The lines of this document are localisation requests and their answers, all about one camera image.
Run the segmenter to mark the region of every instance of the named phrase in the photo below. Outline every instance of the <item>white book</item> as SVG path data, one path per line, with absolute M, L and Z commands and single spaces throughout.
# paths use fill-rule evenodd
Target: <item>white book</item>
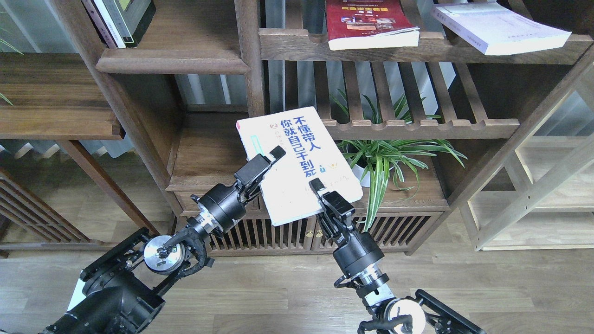
M 261 183 L 272 225 L 312 216 L 322 208 L 309 187 L 320 178 L 328 191 L 348 202 L 363 197 L 359 180 L 334 143 L 314 107 L 241 119 L 236 124 L 248 159 L 280 145 L 286 152 Z
M 560 48 L 571 35 L 570 31 L 534 22 L 496 2 L 435 5 L 431 15 L 484 55 Z
M 108 11 L 107 7 L 105 7 L 103 0 L 94 0 L 94 3 L 95 3 L 95 6 L 97 6 L 97 10 L 99 11 L 99 14 L 103 18 L 103 21 L 105 22 L 105 26 L 107 26 L 107 28 L 109 29 L 109 32 L 111 33 L 111 35 L 113 37 L 113 41 L 115 42 L 115 45 L 118 48 L 125 48 L 126 44 L 124 43 L 124 40 L 122 39 L 122 35 L 119 34 L 118 28 L 115 26 L 115 23 L 113 22 L 112 17 L 109 15 L 109 11 Z

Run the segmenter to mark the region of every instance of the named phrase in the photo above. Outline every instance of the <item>book spine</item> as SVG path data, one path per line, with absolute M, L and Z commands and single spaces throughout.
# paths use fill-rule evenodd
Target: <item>book spine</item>
M 113 23 L 113 20 L 111 19 L 111 16 L 109 15 L 108 9 L 105 7 L 103 0 L 94 0 L 94 3 L 97 7 L 99 14 L 101 15 L 101 18 L 105 22 L 105 26 L 108 28 L 109 33 L 112 35 L 113 41 L 115 42 L 116 46 L 118 48 L 125 48 L 126 44 L 124 43 L 124 40 L 122 40 L 122 36 L 119 34 L 118 29 Z
M 138 46 L 138 43 L 140 43 L 140 40 L 143 38 L 144 33 L 149 28 L 149 24 L 152 21 L 154 13 L 156 11 L 157 7 L 155 7 L 154 2 L 151 0 L 150 4 L 147 7 L 147 10 L 144 12 L 142 19 L 136 27 L 136 30 L 134 30 L 134 34 L 132 35 L 132 38 L 134 39 L 134 46 Z
M 451 29 L 451 31 L 455 32 L 455 34 L 460 36 L 463 40 L 467 41 L 470 45 L 474 46 L 476 49 L 485 54 L 487 48 L 489 47 L 489 44 L 486 43 L 484 40 L 480 39 L 477 35 L 471 33 L 468 29 L 462 27 L 451 17 L 443 14 L 437 7 L 433 7 L 433 9 L 431 10 L 431 15 L 439 22 L 441 22 L 444 26 Z
M 132 34 L 124 21 L 124 16 L 119 11 L 118 5 L 116 5 L 115 1 L 117 0 L 103 0 L 105 7 L 108 9 L 109 14 L 112 17 L 113 23 L 118 28 L 119 34 L 122 36 L 126 47 L 129 47 L 129 43 L 134 42 L 132 39 Z
M 87 10 L 87 13 L 91 17 L 91 20 L 93 20 L 95 27 L 97 27 L 97 30 L 101 34 L 101 37 L 103 37 L 103 40 L 108 45 L 108 47 L 110 49 L 117 49 L 118 46 L 115 45 L 115 41 L 113 40 L 113 37 L 109 33 L 109 30 L 105 26 L 105 23 L 103 22 L 103 20 L 101 19 L 101 15 L 99 15 L 99 13 L 97 12 L 97 8 L 95 8 L 95 6 L 93 5 L 92 0 L 83 0 L 83 5 L 84 5 L 85 9 Z

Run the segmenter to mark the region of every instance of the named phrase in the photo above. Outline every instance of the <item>wooden floor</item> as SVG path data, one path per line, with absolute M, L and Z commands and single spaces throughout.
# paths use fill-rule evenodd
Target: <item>wooden floor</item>
M 137 185 L 151 196 L 150 187 Z M 125 191 L 133 189 L 127 184 Z M 121 217 L 117 207 L 79 202 L 87 204 L 62 210 L 97 224 Z M 151 215 L 163 219 L 168 212 Z M 119 221 L 95 233 L 117 240 L 135 230 Z M 80 270 L 100 255 L 12 251 L 0 259 L 0 329 L 29 334 L 53 323 L 66 310 Z M 455 212 L 414 255 L 388 253 L 381 268 L 398 297 L 423 288 L 489 334 L 594 333 L 593 249 L 474 252 Z M 369 315 L 353 290 L 332 288 L 340 275 L 329 254 L 221 257 L 178 282 L 144 333 L 356 333 Z M 155 279 L 146 270 L 137 276 Z

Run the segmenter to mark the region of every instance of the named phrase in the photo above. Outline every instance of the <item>book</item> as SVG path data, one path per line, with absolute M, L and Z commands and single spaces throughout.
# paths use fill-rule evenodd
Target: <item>book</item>
M 359 180 L 334 143 L 314 107 L 240 119 L 237 131 L 248 160 L 277 145 L 286 152 L 266 173 L 260 188 L 272 225 L 312 216 L 322 208 L 309 187 L 320 178 L 347 201 L 363 197 Z
M 109 15 L 108 9 L 107 7 L 105 7 L 103 1 L 93 0 L 93 3 L 95 4 L 94 7 L 97 9 L 99 15 L 101 16 L 101 19 L 103 19 L 105 27 L 109 30 L 109 34 L 112 36 L 113 42 L 115 43 L 116 47 L 125 48 L 126 44 L 124 43 L 122 36 L 119 34 L 118 28 L 116 28 L 115 23 Z
M 560 48 L 570 31 L 534 22 L 496 2 L 435 5 L 431 15 L 484 55 Z
M 326 22 L 333 51 L 419 45 L 398 0 L 326 0 Z
M 95 24 L 97 32 L 99 33 L 105 44 L 107 44 L 107 46 L 110 49 L 117 49 L 118 46 L 115 45 L 113 36 L 109 33 L 109 29 L 105 26 L 105 22 L 101 18 L 101 15 L 99 15 L 97 7 L 95 7 L 95 5 L 93 4 L 93 0 L 82 0 L 82 2 L 85 9 L 87 10 L 87 13 L 89 14 L 89 17 Z
M 156 7 L 152 0 L 95 0 L 103 2 L 124 47 L 135 48 L 153 19 Z

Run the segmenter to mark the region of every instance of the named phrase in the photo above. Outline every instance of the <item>red book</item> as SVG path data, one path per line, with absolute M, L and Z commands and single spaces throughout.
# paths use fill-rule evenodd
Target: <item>red book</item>
M 419 45 L 419 27 L 398 0 L 326 0 L 330 50 Z

